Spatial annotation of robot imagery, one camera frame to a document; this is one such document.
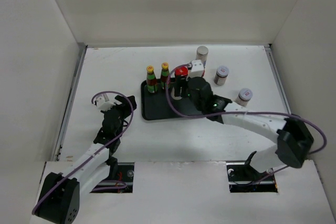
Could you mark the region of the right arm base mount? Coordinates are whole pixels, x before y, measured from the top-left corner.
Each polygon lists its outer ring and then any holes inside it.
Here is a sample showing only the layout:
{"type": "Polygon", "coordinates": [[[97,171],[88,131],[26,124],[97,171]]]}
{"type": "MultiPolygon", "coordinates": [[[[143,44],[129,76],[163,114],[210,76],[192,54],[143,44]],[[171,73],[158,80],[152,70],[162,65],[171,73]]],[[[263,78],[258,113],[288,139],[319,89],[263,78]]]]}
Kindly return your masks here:
{"type": "Polygon", "coordinates": [[[250,166],[252,152],[245,161],[226,163],[228,187],[231,193],[277,193],[278,188],[274,175],[260,173],[250,166]]]}

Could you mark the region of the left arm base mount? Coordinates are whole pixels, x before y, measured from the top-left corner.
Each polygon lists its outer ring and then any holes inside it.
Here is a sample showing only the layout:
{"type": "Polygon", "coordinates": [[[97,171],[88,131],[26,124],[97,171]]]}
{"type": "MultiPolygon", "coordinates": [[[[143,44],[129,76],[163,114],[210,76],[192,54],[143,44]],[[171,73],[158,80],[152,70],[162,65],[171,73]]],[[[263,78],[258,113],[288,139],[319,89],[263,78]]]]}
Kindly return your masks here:
{"type": "Polygon", "coordinates": [[[106,161],[106,164],[110,166],[110,173],[94,188],[92,193],[132,193],[135,163],[120,163],[117,158],[112,157],[106,161]]]}

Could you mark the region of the red-lid jar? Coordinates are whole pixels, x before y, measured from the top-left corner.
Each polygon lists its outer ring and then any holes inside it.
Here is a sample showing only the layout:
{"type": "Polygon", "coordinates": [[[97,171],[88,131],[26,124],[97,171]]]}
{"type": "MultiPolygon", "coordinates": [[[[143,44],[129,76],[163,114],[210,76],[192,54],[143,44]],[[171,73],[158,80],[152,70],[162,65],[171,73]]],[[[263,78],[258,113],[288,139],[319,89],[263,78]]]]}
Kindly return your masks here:
{"type": "Polygon", "coordinates": [[[188,76],[188,67],[180,66],[174,70],[175,77],[187,77],[188,76]]]}

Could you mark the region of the red-label sauce bottle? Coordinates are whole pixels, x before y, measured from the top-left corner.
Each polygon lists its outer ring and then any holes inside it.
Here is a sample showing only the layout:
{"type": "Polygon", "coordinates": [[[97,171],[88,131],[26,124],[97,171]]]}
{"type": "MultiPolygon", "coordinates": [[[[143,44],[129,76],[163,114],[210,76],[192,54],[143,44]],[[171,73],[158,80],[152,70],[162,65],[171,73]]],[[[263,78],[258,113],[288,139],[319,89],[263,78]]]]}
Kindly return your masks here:
{"type": "Polygon", "coordinates": [[[146,68],[146,86],[150,94],[157,93],[158,85],[153,66],[147,66],[146,68]]]}

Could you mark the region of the green-label sauce bottle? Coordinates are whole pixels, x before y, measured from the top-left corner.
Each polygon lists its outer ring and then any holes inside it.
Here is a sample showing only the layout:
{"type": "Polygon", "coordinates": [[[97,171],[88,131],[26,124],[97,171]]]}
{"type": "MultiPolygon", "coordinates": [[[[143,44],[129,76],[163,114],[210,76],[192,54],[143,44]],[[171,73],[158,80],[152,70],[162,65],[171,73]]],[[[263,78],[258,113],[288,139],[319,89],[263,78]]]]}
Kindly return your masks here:
{"type": "Polygon", "coordinates": [[[167,83],[167,78],[169,75],[170,75],[169,64],[167,62],[163,62],[161,64],[161,76],[160,76],[161,88],[163,90],[169,88],[169,84],[167,83]]]}

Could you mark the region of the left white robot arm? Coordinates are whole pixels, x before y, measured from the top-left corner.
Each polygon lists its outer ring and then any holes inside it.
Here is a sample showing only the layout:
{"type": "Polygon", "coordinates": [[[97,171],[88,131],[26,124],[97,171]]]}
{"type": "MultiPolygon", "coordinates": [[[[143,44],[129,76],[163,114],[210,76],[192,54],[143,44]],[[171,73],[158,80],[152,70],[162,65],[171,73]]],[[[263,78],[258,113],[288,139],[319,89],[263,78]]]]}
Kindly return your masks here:
{"type": "Polygon", "coordinates": [[[89,149],[60,173],[49,173],[42,184],[32,215],[52,223],[73,223],[83,196],[97,190],[103,181],[118,175],[118,161],[113,157],[121,136],[133,120],[135,97],[115,92],[116,103],[108,100],[108,92],[95,94],[91,103],[103,113],[102,126],[89,149]]]}

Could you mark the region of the tall silver-capped white bottle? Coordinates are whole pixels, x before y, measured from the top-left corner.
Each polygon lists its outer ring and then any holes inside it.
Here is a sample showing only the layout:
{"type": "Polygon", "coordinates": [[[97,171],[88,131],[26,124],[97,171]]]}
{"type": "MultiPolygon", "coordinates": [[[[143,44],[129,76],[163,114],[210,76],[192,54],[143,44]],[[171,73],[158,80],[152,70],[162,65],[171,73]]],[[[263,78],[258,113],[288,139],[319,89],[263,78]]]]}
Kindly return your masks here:
{"type": "Polygon", "coordinates": [[[206,66],[208,56],[208,48],[206,46],[199,46],[196,50],[196,60],[200,60],[206,66]]]}

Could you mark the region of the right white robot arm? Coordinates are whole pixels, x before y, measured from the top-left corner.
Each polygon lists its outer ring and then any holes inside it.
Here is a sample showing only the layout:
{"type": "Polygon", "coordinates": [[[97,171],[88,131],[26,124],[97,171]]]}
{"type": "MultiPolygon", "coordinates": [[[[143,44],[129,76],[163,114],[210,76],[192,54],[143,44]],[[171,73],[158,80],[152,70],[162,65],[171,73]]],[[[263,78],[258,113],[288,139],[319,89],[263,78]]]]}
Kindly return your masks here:
{"type": "Polygon", "coordinates": [[[241,127],[273,142],[273,146],[253,151],[245,160],[243,172],[248,179],[257,179],[266,170],[281,165],[303,166],[313,137],[299,116],[248,111],[228,98],[215,95],[202,77],[177,78],[173,88],[176,97],[189,98],[200,111],[199,118],[241,127]]]}

